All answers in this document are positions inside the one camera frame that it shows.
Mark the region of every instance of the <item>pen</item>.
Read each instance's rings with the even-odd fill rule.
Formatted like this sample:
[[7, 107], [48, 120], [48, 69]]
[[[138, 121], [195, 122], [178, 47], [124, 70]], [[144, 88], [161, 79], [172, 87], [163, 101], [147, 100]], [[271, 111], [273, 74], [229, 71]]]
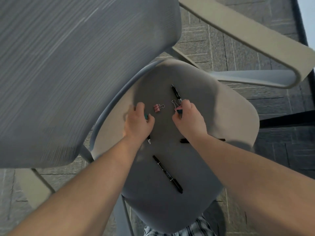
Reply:
[[[145, 117], [146, 121], [148, 121], [148, 119], [149, 119], [148, 115], [144, 114], [144, 117]], [[150, 137], [150, 135], [147, 137], [147, 139], [148, 139], [149, 144], [151, 144], [151, 137]]]
[[157, 164], [161, 167], [161, 169], [164, 171], [164, 173], [166, 174], [167, 178], [169, 178], [170, 182], [172, 182], [172, 184], [176, 187], [176, 189], [178, 190], [179, 193], [183, 194], [183, 188], [180, 186], [180, 184], [177, 182], [177, 180], [173, 177], [171, 177], [171, 175], [167, 172], [167, 170], [164, 168], [164, 166], [162, 165], [162, 163], [159, 161], [159, 159], [157, 159], [156, 156], [153, 156], [153, 159], [157, 162]]
[[181, 103], [181, 98], [180, 98], [180, 96], [179, 96], [179, 94], [178, 94], [176, 88], [174, 87], [174, 85], [172, 85], [172, 90], [173, 90], [173, 92], [174, 92], [176, 98], [179, 100], [179, 103]]

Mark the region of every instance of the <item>chair seat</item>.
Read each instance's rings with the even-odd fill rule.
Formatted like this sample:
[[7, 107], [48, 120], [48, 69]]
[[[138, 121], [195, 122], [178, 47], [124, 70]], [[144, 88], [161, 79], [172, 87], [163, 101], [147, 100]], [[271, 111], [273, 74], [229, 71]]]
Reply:
[[[203, 115], [208, 134], [250, 150], [259, 129], [255, 108], [241, 95], [208, 73], [178, 60], [167, 60], [143, 75], [121, 97], [100, 128], [92, 155], [107, 151], [122, 138], [130, 104], [143, 102], [155, 117], [151, 144], [144, 141], [133, 162], [122, 195], [139, 218], [163, 233], [175, 233], [195, 221], [218, 196], [223, 186], [175, 127], [173, 84], [182, 99], [189, 99]], [[153, 105], [165, 108], [155, 113]], [[156, 155], [183, 188], [180, 194], [152, 158]]]

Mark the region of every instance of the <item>chair armrest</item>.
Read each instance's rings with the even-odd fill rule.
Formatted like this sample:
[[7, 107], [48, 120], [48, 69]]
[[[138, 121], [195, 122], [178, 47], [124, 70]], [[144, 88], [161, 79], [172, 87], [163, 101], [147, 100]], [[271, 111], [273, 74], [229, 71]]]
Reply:
[[215, 0], [179, 0], [180, 6], [207, 24], [248, 47], [292, 69], [296, 79], [286, 88], [301, 82], [315, 66], [315, 51]]

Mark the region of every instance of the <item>mesh chair backrest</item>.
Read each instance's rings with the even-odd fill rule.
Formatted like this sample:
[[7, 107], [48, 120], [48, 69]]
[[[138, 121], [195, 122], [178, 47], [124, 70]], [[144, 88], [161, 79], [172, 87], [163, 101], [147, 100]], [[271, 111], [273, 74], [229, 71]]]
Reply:
[[73, 161], [119, 90], [181, 35], [178, 0], [1, 0], [0, 167]]

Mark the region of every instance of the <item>pink binder clip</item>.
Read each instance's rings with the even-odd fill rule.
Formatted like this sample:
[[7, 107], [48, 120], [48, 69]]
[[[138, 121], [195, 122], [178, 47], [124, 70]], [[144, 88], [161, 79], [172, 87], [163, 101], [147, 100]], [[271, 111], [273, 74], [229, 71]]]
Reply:
[[162, 105], [159, 105], [159, 104], [156, 104], [156, 105], [153, 105], [154, 107], [154, 111], [157, 113], [159, 112], [162, 108], [165, 108], [165, 105], [162, 104]]

